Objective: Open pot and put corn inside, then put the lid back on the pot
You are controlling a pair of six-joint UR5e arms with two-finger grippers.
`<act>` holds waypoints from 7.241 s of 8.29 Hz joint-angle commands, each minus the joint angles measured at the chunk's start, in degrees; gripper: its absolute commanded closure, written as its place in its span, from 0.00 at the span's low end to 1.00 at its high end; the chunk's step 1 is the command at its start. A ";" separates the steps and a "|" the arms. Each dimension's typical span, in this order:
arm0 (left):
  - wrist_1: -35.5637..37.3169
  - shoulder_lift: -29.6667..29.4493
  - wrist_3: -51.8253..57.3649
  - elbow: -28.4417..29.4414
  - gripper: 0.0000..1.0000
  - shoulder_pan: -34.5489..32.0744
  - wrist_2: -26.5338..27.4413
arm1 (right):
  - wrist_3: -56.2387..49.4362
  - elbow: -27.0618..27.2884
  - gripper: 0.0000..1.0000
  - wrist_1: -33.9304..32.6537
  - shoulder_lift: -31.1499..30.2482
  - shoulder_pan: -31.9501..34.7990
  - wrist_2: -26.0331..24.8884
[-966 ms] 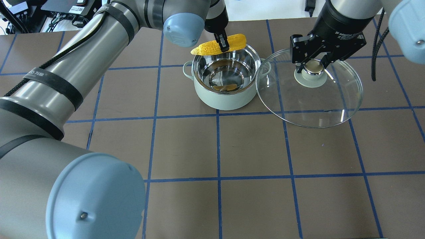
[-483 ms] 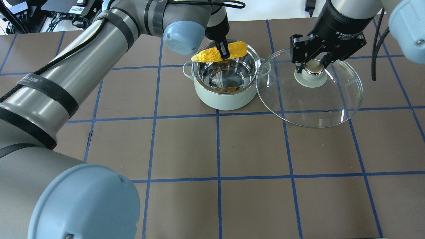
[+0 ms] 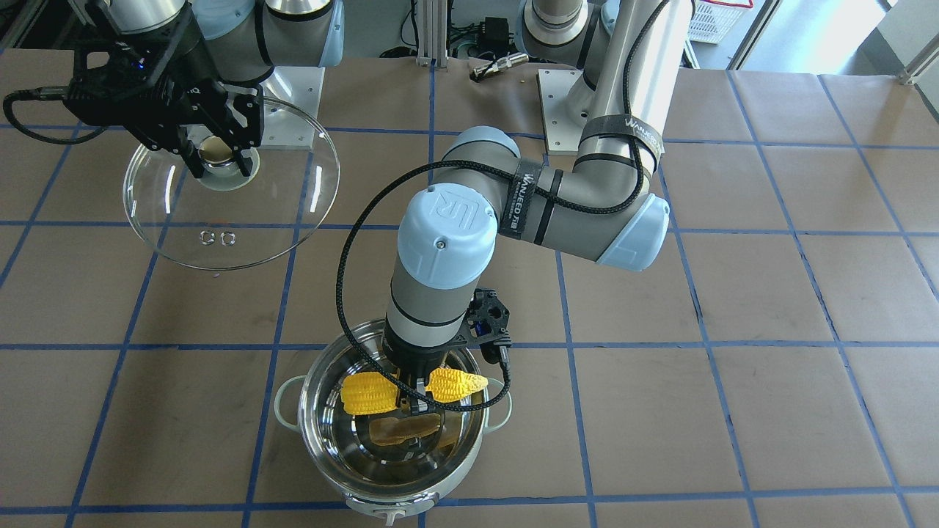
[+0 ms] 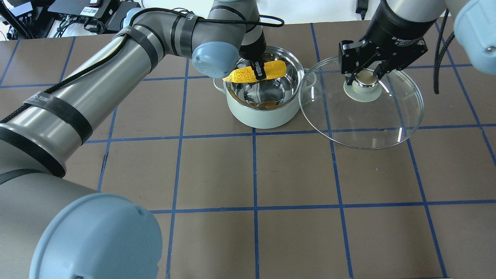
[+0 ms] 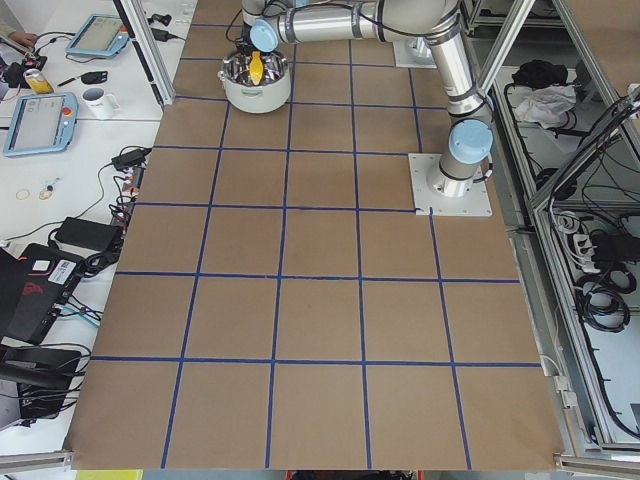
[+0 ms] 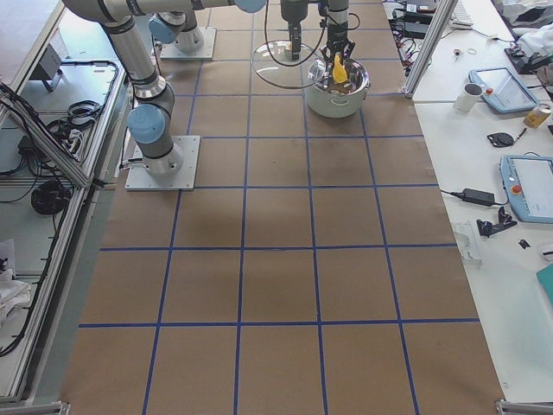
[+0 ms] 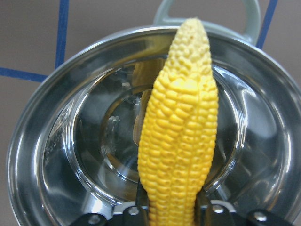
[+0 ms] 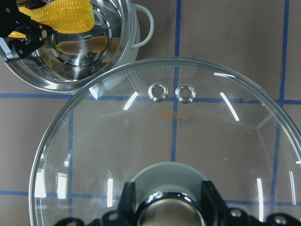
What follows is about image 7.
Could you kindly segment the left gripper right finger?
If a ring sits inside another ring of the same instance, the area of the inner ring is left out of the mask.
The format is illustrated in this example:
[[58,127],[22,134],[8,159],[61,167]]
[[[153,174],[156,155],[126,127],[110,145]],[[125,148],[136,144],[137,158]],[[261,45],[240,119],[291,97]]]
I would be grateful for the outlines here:
[[243,190],[236,200],[210,199],[201,191],[195,201],[197,226],[291,226],[293,190]]

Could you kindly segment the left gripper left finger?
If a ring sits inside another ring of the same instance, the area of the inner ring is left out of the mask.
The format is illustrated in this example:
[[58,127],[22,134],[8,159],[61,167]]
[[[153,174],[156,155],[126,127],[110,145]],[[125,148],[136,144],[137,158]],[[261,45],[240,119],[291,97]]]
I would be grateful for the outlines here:
[[107,219],[100,213],[87,213],[76,220],[72,226],[147,226],[149,224],[149,200],[141,182],[138,182],[134,202],[125,202],[113,209],[112,217]]

